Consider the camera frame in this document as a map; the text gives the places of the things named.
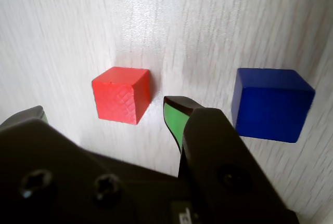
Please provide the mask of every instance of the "screw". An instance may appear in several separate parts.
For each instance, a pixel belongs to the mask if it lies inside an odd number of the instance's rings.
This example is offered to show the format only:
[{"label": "screw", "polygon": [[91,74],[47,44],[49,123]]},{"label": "screw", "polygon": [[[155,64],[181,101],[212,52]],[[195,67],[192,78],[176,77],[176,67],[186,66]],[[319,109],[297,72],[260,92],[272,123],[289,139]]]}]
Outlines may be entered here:
[{"label": "screw", "polygon": [[115,199],[120,193],[120,184],[117,176],[105,174],[96,178],[94,182],[95,197],[98,201]]},{"label": "screw", "polygon": [[235,165],[224,165],[217,172],[219,181],[227,188],[235,191],[248,191],[252,186],[250,174]]},{"label": "screw", "polygon": [[40,191],[44,191],[52,184],[53,175],[49,170],[37,169],[23,177],[20,193],[24,198],[30,198]]}]

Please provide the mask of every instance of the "white wood grain surface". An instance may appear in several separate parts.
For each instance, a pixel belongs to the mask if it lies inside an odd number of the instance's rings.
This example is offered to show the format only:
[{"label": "white wood grain surface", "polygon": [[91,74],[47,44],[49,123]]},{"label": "white wood grain surface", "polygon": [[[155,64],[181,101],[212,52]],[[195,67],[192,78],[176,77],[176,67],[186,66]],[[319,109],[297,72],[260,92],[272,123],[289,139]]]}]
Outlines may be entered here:
[{"label": "white wood grain surface", "polygon": [[[301,223],[332,223],[333,0],[0,0],[0,122],[42,105],[82,147],[176,175],[164,95],[230,105],[238,67],[295,69],[316,97],[295,144],[244,138]],[[150,69],[137,126],[97,117],[91,80]]]}]

